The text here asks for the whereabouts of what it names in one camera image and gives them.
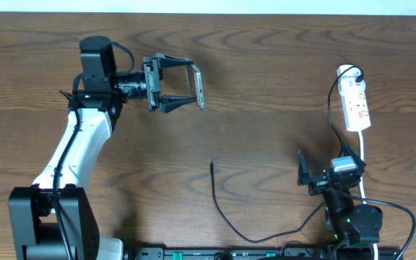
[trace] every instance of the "green connector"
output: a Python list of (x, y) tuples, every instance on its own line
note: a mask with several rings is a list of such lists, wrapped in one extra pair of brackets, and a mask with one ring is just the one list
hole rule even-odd
[(182, 253), (173, 253), (173, 260), (182, 260)]

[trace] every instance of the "brown wooden surface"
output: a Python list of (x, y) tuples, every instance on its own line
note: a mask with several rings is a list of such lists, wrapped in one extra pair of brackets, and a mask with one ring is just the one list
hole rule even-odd
[[(66, 125), (66, 100), (82, 71), (78, 42), (107, 35), (130, 47), (140, 66), (155, 52), (193, 58), (203, 71), (207, 109), (168, 115), (125, 105), (100, 152), (88, 198), (103, 235), (168, 247), (252, 246), (297, 228), (320, 197), (296, 185), (297, 150), (323, 166), (336, 156), (326, 122), (335, 69), (364, 68), (372, 127), (365, 131), (366, 192), (416, 215), (416, 17), (233, 16), (0, 13), (0, 259), (14, 258), (7, 198), (29, 186), (51, 158)], [(119, 69), (129, 58), (116, 51)], [(182, 70), (165, 73), (163, 91), (185, 94)], [(337, 93), (334, 121), (343, 127)], [(401, 246), (408, 216), (382, 207), (382, 246)], [(324, 213), (289, 240), (330, 240)], [(406, 254), (416, 259), (416, 235)]]

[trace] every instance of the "white cable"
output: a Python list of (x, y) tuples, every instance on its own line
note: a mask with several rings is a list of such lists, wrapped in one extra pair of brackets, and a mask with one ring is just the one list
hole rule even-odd
[[(360, 145), (360, 159), (361, 160), (365, 160), (364, 158), (364, 137), (362, 135), (362, 131), (358, 131), (357, 132), (359, 134), (359, 145)], [(365, 190), (364, 190), (364, 179), (363, 177), (360, 177), (360, 182), (359, 182), (359, 189), (360, 189), (360, 196), (365, 199)]]
[[(362, 131), (357, 132), (359, 134), (359, 144), (360, 144), (360, 159), (364, 161), (364, 137), (362, 135)], [(359, 182), (359, 189), (360, 189), (360, 196), (365, 199), (365, 190), (364, 190), (364, 180), (363, 177), (360, 177)], [(373, 260), (378, 260), (378, 246), (374, 243), (373, 244)]]

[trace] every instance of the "robotic arm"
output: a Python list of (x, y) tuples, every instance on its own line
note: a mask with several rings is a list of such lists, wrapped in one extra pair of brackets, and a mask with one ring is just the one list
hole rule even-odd
[[(131, 56), (130, 70), (116, 71), (112, 46)], [(107, 37), (85, 38), (79, 47), (84, 73), (75, 79), (72, 94), (67, 95), (66, 131), (49, 164), (31, 187), (16, 187), (9, 197), (17, 259), (65, 259), (68, 256), (66, 244), (70, 245), (73, 259), (122, 260), (127, 257), (121, 240), (99, 236), (86, 197), (99, 151), (110, 138), (123, 104), (131, 99), (147, 98), (150, 111), (159, 108), (169, 113), (192, 102), (205, 108), (201, 72), (188, 58), (157, 53), (152, 58), (144, 58), (141, 71), (132, 71), (132, 53)], [(189, 89), (195, 92), (194, 97), (161, 96), (163, 69), (174, 66), (186, 67)], [(83, 90), (78, 90), (80, 79)], [(56, 214), (61, 215), (67, 243), (59, 229), (60, 223), (41, 221), (41, 217), (55, 212), (56, 203), (61, 205)]]
[(323, 175), (312, 177), (303, 151), (298, 151), (298, 185), (307, 185), (311, 196), (324, 197), (326, 227), (337, 239), (337, 243), (326, 249), (332, 259), (345, 259), (342, 256), (345, 254), (347, 257), (360, 257), (365, 249), (372, 250), (371, 245), (380, 241), (383, 219), (378, 207), (354, 205), (350, 189), (359, 184), (365, 163), (346, 142), (343, 142), (343, 153), (344, 157), (331, 161), (331, 167), (325, 169)]

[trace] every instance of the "white power strip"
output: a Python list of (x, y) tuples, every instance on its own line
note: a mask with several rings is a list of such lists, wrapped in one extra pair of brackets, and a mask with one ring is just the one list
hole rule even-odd
[[(337, 76), (351, 66), (341, 65), (337, 69)], [(344, 122), (348, 131), (362, 131), (371, 125), (367, 100), (365, 99), (365, 80), (356, 82), (356, 77), (361, 73), (359, 69), (352, 68), (346, 71), (338, 82), (338, 91), (343, 104)]]

